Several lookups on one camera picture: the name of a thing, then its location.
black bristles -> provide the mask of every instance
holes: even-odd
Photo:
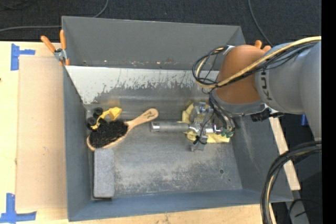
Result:
[[[111,142],[123,137],[128,130],[128,126],[122,120],[111,122],[102,121],[96,131],[90,135],[90,144],[95,148],[104,147]]]

gray foam block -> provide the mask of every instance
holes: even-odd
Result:
[[[93,160],[93,196],[112,198],[114,195],[114,151],[97,148]]]

